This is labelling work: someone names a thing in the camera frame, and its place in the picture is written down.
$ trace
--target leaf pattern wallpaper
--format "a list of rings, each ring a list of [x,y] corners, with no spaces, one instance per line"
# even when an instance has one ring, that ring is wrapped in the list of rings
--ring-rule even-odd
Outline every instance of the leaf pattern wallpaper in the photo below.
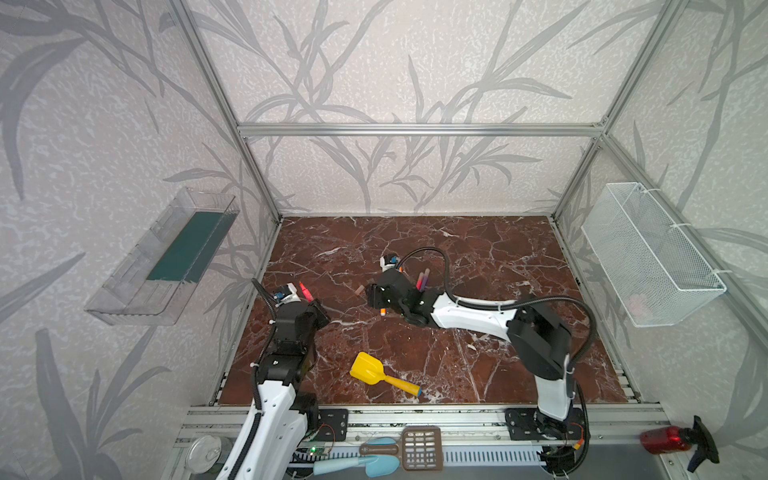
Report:
[[[163,2],[3,0],[0,31],[0,478],[159,477],[275,225]],[[178,323],[88,315],[182,186],[241,212]]]
[[[765,1],[689,2],[612,132],[763,306],[767,9]],[[603,186],[615,181],[630,180],[610,154],[598,155],[560,225],[635,386],[674,421],[702,416],[722,464],[703,465],[701,478],[764,478],[764,346],[722,299],[676,326],[632,325],[581,232]]]
[[[189,5],[240,122],[594,123],[661,2]],[[588,143],[249,140],[294,214],[550,213]]]

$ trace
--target black mounting plate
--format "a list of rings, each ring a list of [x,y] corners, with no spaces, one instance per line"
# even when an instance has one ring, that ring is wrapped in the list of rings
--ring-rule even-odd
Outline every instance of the black mounting plate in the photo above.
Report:
[[[336,441],[343,442],[346,440],[346,428],[349,421],[349,410],[347,409],[324,409],[320,408],[320,425],[325,423],[330,426],[330,429],[326,426],[321,426],[320,430],[313,439],[314,442],[333,442],[334,434],[336,434]]]
[[[536,416],[541,415],[538,409],[534,408],[515,408],[504,411],[504,421],[509,431],[510,440],[565,440],[562,432],[548,432],[544,434],[538,431],[538,422]],[[571,423],[584,425],[584,413],[581,409],[572,408],[568,413],[568,418],[564,422],[568,426],[568,438],[579,440],[581,429]]]

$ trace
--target white mesh basket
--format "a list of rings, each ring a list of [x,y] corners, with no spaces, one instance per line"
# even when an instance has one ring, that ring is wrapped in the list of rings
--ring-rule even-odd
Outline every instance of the white mesh basket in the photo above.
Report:
[[[642,184],[606,184],[581,229],[635,326],[674,325],[726,290]]]

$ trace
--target brown marble surface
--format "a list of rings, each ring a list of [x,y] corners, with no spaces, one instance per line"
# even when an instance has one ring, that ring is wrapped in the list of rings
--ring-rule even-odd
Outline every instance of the brown marble surface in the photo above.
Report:
[[[333,321],[316,336],[319,360],[302,390],[321,404],[535,403],[533,376],[506,342],[460,329],[411,326],[397,315],[381,317],[355,295],[380,273],[383,253],[404,255],[425,246],[452,261],[453,292],[486,300],[525,294],[581,298],[545,217],[316,217],[289,218],[263,280],[268,290],[299,280],[320,299]],[[413,257],[406,273],[429,268],[431,286],[442,282],[442,258]],[[570,304],[552,304],[568,321],[576,349],[587,335],[585,315]],[[268,332],[268,313],[257,299],[224,386],[222,405],[250,404],[250,367]],[[415,399],[380,382],[368,386],[349,375],[358,352],[384,363],[385,372],[422,387]],[[600,340],[578,364],[576,378],[589,402],[625,402]]]

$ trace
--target yellow toy shovel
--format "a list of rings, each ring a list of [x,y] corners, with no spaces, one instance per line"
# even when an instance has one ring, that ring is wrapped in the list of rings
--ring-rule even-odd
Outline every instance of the yellow toy shovel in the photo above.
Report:
[[[349,374],[358,380],[362,380],[368,385],[375,385],[381,380],[384,380],[388,384],[394,385],[401,390],[405,390],[411,395],[419,396],[422,394],[422,387],[413,385],[405,380],[384,375],[384,365],[365,352],[357,354],[357,358],[352,364],[352,369],[349,371]]]

